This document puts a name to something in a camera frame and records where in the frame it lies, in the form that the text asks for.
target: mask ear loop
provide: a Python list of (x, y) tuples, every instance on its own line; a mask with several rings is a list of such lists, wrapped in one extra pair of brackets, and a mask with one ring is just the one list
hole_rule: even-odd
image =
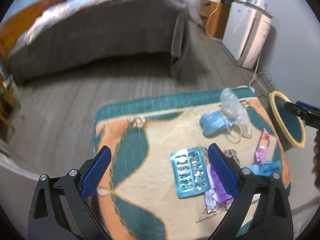
[(240, 129), (240, 135), (239, 135), (239, 137), (236, 137), (236, 136), (234, 136), (234, 135), (231, 134), (231, 130), (230, 130), (229, 126), (227, 125), (226, 118), (225, 118), (223, 115), (222, 115), (222, 118), (223, 118), (223, 121), (224, 121), (224, 123), (225, 123), (225, 125), (226, 125), (226, 127), (227, 127), (227, 130), (228, 130), (229, 135), (232, 136), (233, 138), (239, 139), (239, 141), (236, 142), (236, 143), (239, 143), (239, 142), (241, 141), (241, 135), (242, 135), (242, 129), (241, 129), (241, 127), (240, 127), (239, 125), (235, 124), (235, 123), (232, 123), (232, 125), (236, 125), (236, 126), (238, 126), (239, 129)]

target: wooden headboard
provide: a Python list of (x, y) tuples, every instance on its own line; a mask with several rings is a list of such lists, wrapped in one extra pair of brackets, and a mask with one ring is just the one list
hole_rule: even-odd
[(40, 0), (19, 11), (4, 24), (0, 25), (0, 56), (3, 61), (7, 63), (7, 56), (16, 44), (17, 39), (33, 25), (35, 20), (42, 15), (43, 11), (65, 1), (66, 0)]

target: gray floor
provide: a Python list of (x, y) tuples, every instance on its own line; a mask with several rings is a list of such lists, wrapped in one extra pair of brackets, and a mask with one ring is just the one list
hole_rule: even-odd
[(104, 59), (28, 84), (8, 135), (12, 159), (28, 171), (62, 176), (93, 157), (93, 122), (103, 102), (248, 85), (253, 71), (235, 66), (219, 41), (193, 25), (191, 35), (181, 80), (169, 77), (168, 57), (159, 54)]

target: pink snack package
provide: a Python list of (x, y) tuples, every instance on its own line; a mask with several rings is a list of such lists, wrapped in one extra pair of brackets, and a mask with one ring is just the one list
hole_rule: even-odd
[(267, 130), (263, 128), (261, 131), (260, 140), (254, 153), (255, 162), (257, 164), (262, 165), (264, 163), (270, 141), (270, 135), (268, 134)]

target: face mask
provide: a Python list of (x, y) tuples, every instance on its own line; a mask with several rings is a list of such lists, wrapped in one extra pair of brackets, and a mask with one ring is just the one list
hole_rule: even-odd
[(202, 114), (200, 125), (202, 126), (203, 135), (210, 136), (225, 129), (229, 130), (232, 123), (222, 115), (220, 110), (218, 110), (213, 113)]

